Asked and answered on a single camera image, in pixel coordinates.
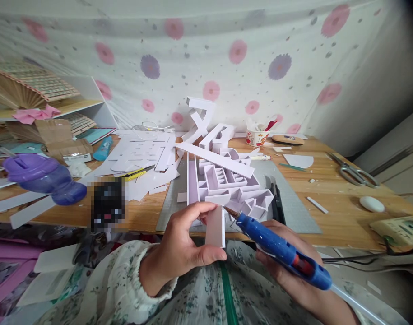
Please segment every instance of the silver scissors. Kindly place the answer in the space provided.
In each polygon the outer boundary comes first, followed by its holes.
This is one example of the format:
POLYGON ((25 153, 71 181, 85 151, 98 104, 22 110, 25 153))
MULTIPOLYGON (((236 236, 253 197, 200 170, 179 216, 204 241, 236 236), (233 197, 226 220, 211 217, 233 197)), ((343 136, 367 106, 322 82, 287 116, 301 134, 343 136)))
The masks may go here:
POLYGON ((327 153, 327 154, 340 165, 339 173, 348 182, 354 185, 357 185, 357 186, 367 185, 368 187, 371 187, 371 188, 380 187, 379 182, 368 172, 365 172, 364 170, 361 170, 360 168, 357 169, 357 168, 354 168, 348 165, 342 159, 333 155, 333 153, 327 153))

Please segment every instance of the gray cutting mat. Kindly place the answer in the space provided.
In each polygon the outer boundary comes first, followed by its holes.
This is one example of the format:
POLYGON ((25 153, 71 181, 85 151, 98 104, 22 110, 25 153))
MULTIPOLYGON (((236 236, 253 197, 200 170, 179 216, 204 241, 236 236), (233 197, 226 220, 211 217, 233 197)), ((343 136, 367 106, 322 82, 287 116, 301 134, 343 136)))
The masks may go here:
MULTIPOLYGON (((267 178, 271 176, 275 178, 277 187, 280 189, 280 196, 283 203, 284 216, 286 224, 289 228, 297 233, 322 233, 317 223, 313 220, 304 204, 301 202, 292 187, 286 181, 282 173, 277 169, 272 161, 252 161, 251 165, 255 169, 255 176, 259 181, 261 188, 269 188, 266 186, 267 178)), ((157 223, 156 231, 165 231, 167 223, 172 213, 179 211, 187 206, 186 202, 177 203, 178 193, 187 191, 187 160, 182 159, 178 167, 180 176, 170 183, 169 191, 162 206, 160 218, 157 223)), ((199 181, 203 180, 203 175, 199 175, 199 181)), ((268 209, 268 215, 262 218, 261 221, 272 219, 272 209, 268 209)), ((239 227, 232 224, 230 216, 226 218, 226 232, 240 231, 239 227)), ((190 231, 205 232, 206 226, 191 227, 190 231)))

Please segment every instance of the desk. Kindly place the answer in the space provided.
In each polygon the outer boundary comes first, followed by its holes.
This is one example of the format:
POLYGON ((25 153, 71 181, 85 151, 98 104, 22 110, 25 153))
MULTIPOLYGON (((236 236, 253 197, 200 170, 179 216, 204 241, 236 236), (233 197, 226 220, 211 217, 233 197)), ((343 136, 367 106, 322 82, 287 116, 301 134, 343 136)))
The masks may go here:
MULTIPOLYGON (((118 138, 113 135, 114 144, 118 138)), ((245 139, 232 139, 229 147, 238 152, 253 150, 246 144, 245 139)), ((322 230, 322 234, 302 234, 301 237, 309 243, 318 246, 333 246, 344 248, 358 248, 362 250, 384 250, 380 237, 369 228, 369 224, 383 219, 413 215, 413 205, 400 196, 397 196, 388 187, 382 185, 379 189, 368 186, 355 186, 348 183, 338 175, 338 165, 326 156, 326 152, 333 151, 317 139, 311 138, 301 147, 285 150, 286 153, 297 153, 314 157, 314 164, 308 168, 310 172, 296 171, 280 166, 286 163, 282 156, 274 155, 272 146, 264 146, 261 152, 271 155, 274 163, 286 177, 289 184, 298 194, 299 198, 309 210, 312 217, 322 230), (372 213, 360 206, 358 200, 361 196, 373 196, 385 206, 386 212, 372 213), (323 214, 313 206, 306 197, 310 196, 329 213, 323 214)), ((90 168, 97 168, 101 162, 89 162, 90 168)), ((7 199, 24 193, 19 186, 8 186, 0 190, 0 200, 7 199)), ((146 195, 141 202, 131 201, 128 209, 128 229, 130 231, 160 233, 155 231, 155 226, 167 192, 146 195)), ((90 199, 83 199, 73 206, 55 206, 33 220, 33 223, 59 224, 71 227, 86 227, 90 218, 90 199)), ((8 223, 9 216, 18 211, 17 208, 0 213, 0 222, 8 223)), ((194 232, 193 236, 205 236, 204 232, 194 232)), ((246 240, 247 237, 240 233, 226 233, 227 239, 246 240)))

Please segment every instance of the pen holder cup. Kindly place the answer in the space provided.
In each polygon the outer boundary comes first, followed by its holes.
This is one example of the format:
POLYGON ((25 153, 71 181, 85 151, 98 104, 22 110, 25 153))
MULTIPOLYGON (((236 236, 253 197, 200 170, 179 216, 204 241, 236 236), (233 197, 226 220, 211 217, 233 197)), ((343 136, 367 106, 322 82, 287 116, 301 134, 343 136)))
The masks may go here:
POLYGON ((266 138, 268 138, 269 131, 250 131, 247 130, 247 144, 252 147, 260 147, 264 144, 266 138))

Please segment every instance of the purple sippy cup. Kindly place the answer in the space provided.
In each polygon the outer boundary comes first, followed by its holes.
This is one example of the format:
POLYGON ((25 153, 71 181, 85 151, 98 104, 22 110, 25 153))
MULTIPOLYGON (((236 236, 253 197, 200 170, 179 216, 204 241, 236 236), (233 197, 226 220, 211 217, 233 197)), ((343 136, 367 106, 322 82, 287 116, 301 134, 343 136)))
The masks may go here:
POLYGON ((32 192, 48 193, 58 205, 74 204, 88 192, 88 188, 73 181, 69 170, 54 158, 23 153, 7 158, 3 167, 9 181, 32 192))

